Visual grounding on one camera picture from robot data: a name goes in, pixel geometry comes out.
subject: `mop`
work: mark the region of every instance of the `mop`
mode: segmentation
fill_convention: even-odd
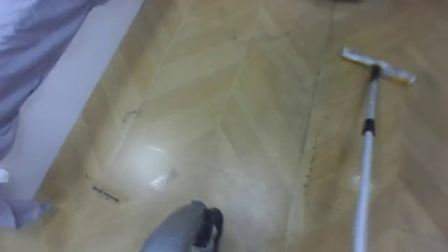
[[[388,78],[406,85],[415,81],[415,75],[397,69],[378,59],[360,55],[348,48],[342,51],[342,57],[370,68],[370,92],[367,101],[367,118],[364,122],[364,150],[360,169],[358,204],[353,227],[353,252],[366,252],[368,239],[368,215],[370,197],[370,171],[372,168],[373,139],[375,136],[375,104],[377,101],[378,80]]]

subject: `foot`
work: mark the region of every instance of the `foot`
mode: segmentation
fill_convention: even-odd
[[[223,233],[223,214],[217,208],[205,209],[202,214],[202,224],[196,234],[196,248],[205,249],[207,251],[218,251],[219,240]]]
[[[213,250],[213,252],[218,252],[219,240],[221,238],[221,235],[223,234],[224,216],[223,216],[223,213],[221,212],[221,210],[214,208],[214,207],[210,208],[210,212],[211,212],[211,221],[213,223],[213,226],[216,229],[216,234],[214,234],[215,230],[213,229],[213,235],[214,235],[214,240],[213,240],[214,250]]]

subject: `metal pole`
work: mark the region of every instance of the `metal pole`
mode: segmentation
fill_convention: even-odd
[[[378,66],[372,68],[369,99],[367,101],[367,120],[364,124],[364,151],[361,162],[358,206],[353,229],[353,252],[366,252],[368,243],[368,222],[370,202],[370,175],[372,169],[373,139],[375,136],[375,104],[377,101]]]

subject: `mop head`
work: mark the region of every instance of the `mop head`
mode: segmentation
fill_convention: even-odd
[[[378,65],[381,67],[381,76],[393,81],[397,81],[399,83],[410,85],[413,84],[416,79],[416,76],[410,72],[404,71],[402,69],[397,69],[385,61],[358,54],[348,48],[343,49],[342,57],[347,60],[363,64],[367,67]]]

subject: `wooden floor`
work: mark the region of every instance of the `wooden floor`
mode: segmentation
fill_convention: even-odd
[[[349,251],[368,70],[381,81],[370,251],[448,249],[448,1],[146,0],[0,251],[138,251],[176,207],[225,215],[222,252]]]

